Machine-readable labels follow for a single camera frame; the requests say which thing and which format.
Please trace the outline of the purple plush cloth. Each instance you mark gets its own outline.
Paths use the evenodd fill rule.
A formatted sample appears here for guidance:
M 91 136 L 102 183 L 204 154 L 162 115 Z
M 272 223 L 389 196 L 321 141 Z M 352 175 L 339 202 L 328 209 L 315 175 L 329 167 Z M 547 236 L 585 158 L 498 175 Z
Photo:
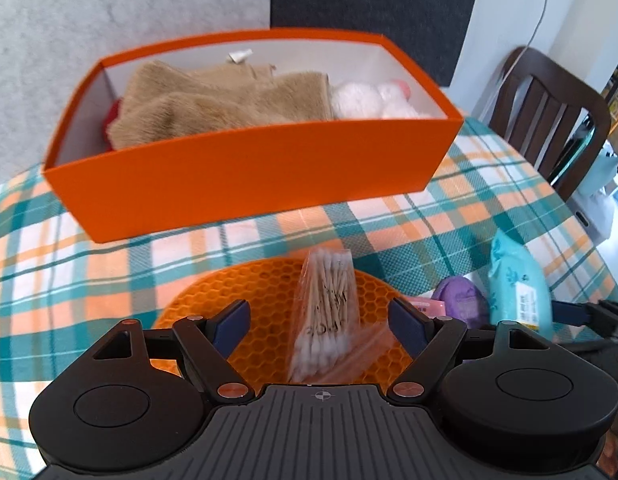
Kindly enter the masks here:
M 483 328 L 490 323 L 486 298 L 473 282 L 464 276 L 444 278 L 431 298 L 443 302 L 446 315 L 463 321 L 468 328 Z

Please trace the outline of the light blue wet wipes pack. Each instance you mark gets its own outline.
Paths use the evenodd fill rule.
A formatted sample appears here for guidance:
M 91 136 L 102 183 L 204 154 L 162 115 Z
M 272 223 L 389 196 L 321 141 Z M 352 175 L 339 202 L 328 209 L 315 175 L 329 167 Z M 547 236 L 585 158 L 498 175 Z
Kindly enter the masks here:
M 490 323 L 517 322 L 542 337 L 553 337 L 550 289 L 543 270 L 528 249 L 498 230 L 491 242 Z

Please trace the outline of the orange honeycomb silicone mat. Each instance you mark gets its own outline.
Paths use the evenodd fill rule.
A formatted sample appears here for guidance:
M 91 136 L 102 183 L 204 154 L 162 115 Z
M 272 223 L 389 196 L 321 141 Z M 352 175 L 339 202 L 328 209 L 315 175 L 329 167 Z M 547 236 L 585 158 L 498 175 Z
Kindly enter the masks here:
M 264 385 L 286 384 L 292 307 L 302 267 L 301 259 L 272 258 L 205 275 L 172 300 L 153 328 L 170 328 L 188 315 L 212 318 L 232 301 L 247 300 L 251 328 L 232 352 L 229 363 L 256 392 Z M 346 380 L 336 379 L 336 383 L 377 384 L 386 390 L 412 361 L 386 323 L 388 302 L 400 292 L 359 270 L 356 283 L 363 326 L 379 323 L 384 325 L 384 333 L 368 354 L 374 360 L 358 374 Z

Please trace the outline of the bag of cotton swabs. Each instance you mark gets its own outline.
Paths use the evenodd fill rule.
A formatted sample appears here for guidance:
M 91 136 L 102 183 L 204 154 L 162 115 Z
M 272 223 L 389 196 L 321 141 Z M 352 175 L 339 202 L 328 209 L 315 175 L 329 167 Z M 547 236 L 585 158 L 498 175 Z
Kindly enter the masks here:
M 335 372 L 355 348 L 360 328 L 351 251 L 311 249 L 292 308 L 287 379 L 317 382 Z

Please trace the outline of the beige fluffy towel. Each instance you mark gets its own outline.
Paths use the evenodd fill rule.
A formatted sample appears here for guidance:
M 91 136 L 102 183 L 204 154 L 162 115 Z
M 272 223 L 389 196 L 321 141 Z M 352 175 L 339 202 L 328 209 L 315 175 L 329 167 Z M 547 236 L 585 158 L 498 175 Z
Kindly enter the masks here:
M 121 100 L 108 128 L 116 151 L 198 133 L 334 118 L 326 74 L 277 75 L 269 64 L 179 70 L 147 62 L 134 71 Z

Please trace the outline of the round pink sponge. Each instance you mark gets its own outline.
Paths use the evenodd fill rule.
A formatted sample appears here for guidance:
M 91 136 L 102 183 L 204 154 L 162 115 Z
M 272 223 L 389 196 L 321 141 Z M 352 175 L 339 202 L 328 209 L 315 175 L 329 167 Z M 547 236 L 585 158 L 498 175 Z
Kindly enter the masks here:
M 409 84 L 403 80 L 394 79 L 389 81 L 389 85 L 393 88 L 395 96 L 401 96 L 405 101 L 409 101 L 411 98 L 411 89 Z

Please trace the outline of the pink small packet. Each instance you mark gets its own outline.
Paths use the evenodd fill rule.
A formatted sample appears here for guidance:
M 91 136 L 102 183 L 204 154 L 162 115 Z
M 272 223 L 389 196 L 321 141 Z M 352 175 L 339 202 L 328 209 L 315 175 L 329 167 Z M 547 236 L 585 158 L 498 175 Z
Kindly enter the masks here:
M 437 316 L 443 316 L 446 314 L 446 307 L 443 301 L 426 298 L 426 297 L 408 297 L 409 304 L 427 315 L 428 318 L 437 318 Z

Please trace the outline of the plaid tablecloth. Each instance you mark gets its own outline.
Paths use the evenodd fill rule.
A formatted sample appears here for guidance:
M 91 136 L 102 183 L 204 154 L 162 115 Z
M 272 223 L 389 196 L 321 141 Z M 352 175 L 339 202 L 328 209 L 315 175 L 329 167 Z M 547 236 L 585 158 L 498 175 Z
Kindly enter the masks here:
M 424 191 L 96 244 L 32 168 L 0 185 L 0 479 L 44 463 L 27 419 L 38 392 L 122 318 L 152 324 L 200 276 L 315 245 L 409 296 L 463 275 L 486 286 L 496 231 L 524 244 L 554 298 L 618 300 L 563 200 L 481 122 L 467 119 Z

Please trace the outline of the orange storage box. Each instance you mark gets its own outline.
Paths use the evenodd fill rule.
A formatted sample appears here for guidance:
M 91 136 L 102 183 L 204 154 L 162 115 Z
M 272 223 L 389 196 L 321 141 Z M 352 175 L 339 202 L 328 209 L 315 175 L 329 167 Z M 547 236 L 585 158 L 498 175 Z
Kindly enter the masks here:
M 102 122 L 134 70 L 179 68 L 251 52 L 280 73 L 335 81 L 406 81 L 419 119 L 346 120 L 198 133 L 112 152 Z M 210 222 L 423 190 L 462 115 L 388 38 L 369 32 L 274 28 L 172 39 L 101 58 L 67 103 L 44 179 L 98 243 Z

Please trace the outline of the dark wooden chair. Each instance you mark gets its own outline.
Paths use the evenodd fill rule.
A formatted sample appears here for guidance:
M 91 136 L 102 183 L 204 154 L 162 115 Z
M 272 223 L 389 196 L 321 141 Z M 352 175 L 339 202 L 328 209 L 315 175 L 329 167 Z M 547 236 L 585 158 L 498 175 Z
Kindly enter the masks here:
M 584 81 L 540 51 L 518 47 L 502 68 L 489 128 L 569 200 L 607 139 L 610 114 Z

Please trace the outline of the red plush toy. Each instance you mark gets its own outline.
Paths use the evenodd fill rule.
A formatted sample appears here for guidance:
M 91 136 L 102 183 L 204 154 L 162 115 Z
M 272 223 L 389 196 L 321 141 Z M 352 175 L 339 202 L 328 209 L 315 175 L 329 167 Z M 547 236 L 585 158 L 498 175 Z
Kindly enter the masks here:
M 110 128 L 111 123 L 117 119 L 119 115 L 119 106 L 121 102 L 122 102 L 121 99 L 117 99 L 116 101 L 113 102 L 112 106 L 108 110 L 108 114 L 106 114 L 102 122 L 101 132 L 102 132 L 103 142 L 105 144 L 105 151 L 107 152 L 113 151 L 113 145 L 111 144 L 110 137 L 108 136 L 108 128 Z

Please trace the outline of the white plush toy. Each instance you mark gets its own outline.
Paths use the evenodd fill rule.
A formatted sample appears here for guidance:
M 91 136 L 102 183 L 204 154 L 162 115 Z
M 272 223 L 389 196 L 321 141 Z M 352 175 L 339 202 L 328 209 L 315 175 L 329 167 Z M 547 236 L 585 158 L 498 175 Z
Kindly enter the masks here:
M 409 101 L 395 96 L 389 81 L 382 84 L 344 82 L 331 88 L 331 107 L 337 119 L 427 119 Z

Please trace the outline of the dark grey felt panel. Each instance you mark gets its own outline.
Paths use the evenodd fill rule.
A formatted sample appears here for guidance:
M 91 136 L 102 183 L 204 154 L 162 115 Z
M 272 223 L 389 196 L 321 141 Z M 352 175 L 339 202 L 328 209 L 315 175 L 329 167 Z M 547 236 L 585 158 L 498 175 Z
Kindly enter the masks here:
M 273 27 L 374 32 L 409 54 L 438 86 L 451 84 L 475 0 L 271 0 Z

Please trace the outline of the light grey felt panel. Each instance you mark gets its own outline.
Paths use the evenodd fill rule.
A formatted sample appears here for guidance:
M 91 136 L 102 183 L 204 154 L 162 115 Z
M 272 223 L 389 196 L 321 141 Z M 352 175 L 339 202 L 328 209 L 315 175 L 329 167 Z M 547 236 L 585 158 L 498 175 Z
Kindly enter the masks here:
M 77 84 L 110 54 L 266 28 L 270 0 L 0 0 L 0 184 L 44 158 Z

